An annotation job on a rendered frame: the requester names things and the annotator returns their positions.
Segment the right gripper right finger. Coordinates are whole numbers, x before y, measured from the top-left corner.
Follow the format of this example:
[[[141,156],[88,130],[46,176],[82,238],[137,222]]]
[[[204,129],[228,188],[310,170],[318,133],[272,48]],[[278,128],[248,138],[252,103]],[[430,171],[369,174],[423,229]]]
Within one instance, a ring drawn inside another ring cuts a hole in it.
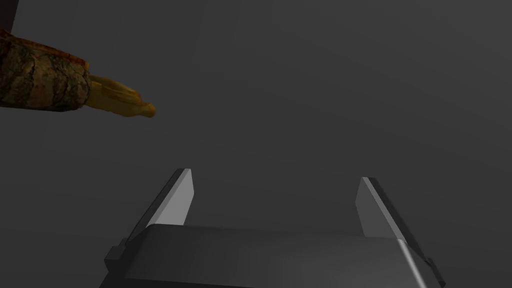
[[[360,178],[355,206],[365,237],[400,241],[418,256],[425,255],[404,218],[376,178]]]

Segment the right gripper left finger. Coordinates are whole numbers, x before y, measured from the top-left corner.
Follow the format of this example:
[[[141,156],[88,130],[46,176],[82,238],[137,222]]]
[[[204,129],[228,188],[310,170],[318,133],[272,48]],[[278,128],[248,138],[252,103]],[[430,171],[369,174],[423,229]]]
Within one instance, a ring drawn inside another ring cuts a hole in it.
[[[178,168],[137,222],[127,240],[153,224],[184,225],[194,197],[192,171]]]

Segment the yellow banana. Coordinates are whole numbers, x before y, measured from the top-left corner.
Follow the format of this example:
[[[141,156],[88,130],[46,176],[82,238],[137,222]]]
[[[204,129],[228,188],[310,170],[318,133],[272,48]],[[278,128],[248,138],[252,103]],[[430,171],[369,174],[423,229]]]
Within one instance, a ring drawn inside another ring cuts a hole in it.
[[[91,91],[86,106],[123,117],[155,116],[155,106],[143,101],[134,89],[106,77],[90,75],[89,78]]]

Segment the brown crusty bread loaf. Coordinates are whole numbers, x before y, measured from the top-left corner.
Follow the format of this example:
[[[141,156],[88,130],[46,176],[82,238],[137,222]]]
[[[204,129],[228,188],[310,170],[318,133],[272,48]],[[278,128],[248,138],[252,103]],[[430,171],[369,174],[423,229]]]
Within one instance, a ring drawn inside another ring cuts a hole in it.
[[[73,111],[91,90],[85,60],[0,29],[0,107]]]

